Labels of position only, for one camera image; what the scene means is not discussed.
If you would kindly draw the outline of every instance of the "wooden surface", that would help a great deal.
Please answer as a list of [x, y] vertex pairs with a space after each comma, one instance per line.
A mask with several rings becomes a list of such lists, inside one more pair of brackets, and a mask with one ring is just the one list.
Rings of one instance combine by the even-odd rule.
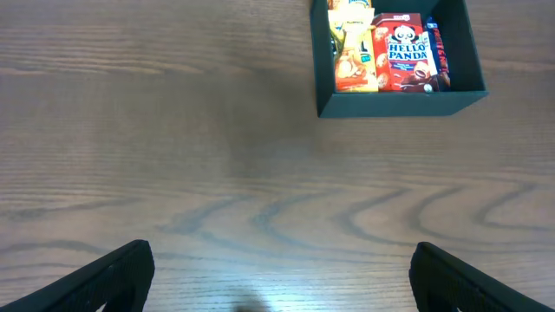
[[414, 311], [420, 241], [555, 308], [555, 3], [467, 4], [488, 98], [319, 120], [308, 0], [0, 1], [0, 304], [144, 238], [147, 311]]

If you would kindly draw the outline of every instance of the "black object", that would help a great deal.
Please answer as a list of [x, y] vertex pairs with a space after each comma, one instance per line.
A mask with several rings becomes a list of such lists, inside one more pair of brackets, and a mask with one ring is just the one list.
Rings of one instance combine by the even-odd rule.
[[147, 241], [135, 240], [62, 279], [2, 308], [1, 312], [139, 312], [154, 276]]
[[408, 275], [420, 312], [554, 311], [430, 243], [418, 244]]
[[338, 93], [335, 88], [330, 22], [326, 0], [310, 10], [312, 49], [320, 117], [444, 116], [486, 96], [480, 60], [464, 0], [373, 0], [375, 13], [420, 13], [437, 21], [451, 77], [451, 92], [434, 94]]

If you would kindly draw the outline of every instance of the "dark green box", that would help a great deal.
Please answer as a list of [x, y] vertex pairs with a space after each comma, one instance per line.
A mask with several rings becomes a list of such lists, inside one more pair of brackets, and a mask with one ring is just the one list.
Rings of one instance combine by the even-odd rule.
[[393, 117], [446, 116], [488, 94], [464, 0], [373, 0], [375, 13], [420, 13], [437, 21], [451, 77], [450, 92], [338, 93], [326, 0], [314, 0], [310, 10], [318, 116]]

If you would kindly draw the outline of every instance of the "open storage bin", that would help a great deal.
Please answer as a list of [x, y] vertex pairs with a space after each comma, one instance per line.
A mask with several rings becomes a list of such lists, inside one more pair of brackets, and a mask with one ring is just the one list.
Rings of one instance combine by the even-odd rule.
[[446, 116], [486, 96], [480, 60], [464, 0], [372, 0], [375, 13], [420, 13], [437, 21], [445, 46], [451, 89], [426, 93], [339, 93], [336, 91], [330, 23], [326, 0], [310, 10], [318, 116]]

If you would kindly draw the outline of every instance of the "hello panda box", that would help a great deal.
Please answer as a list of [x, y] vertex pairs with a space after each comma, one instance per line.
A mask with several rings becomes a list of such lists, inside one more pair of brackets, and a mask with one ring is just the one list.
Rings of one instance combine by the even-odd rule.
[[372, 24], [375, 25], [373, 42], [380, 91], [438, 91], [434, 59], [421, 15], [382, 13]]

